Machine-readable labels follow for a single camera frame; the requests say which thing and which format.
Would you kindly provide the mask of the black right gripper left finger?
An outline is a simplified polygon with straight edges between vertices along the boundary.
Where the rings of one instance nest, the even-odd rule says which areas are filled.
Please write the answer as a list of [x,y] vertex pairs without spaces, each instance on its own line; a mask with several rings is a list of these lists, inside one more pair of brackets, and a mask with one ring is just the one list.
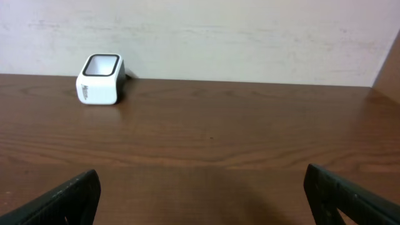
[[99,176],[95,170],[88,170],[2,215],[1,225],[92,225],[100,195]]

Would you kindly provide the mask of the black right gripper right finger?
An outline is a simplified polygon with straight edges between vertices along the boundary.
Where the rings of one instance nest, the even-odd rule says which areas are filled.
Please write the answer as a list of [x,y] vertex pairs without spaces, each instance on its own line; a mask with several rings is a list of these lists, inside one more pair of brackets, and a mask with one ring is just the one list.
[[309,164],[304,191],[317,225],[344,224],[343,212],[356,224],[399,224],[399,205],[317,164]]

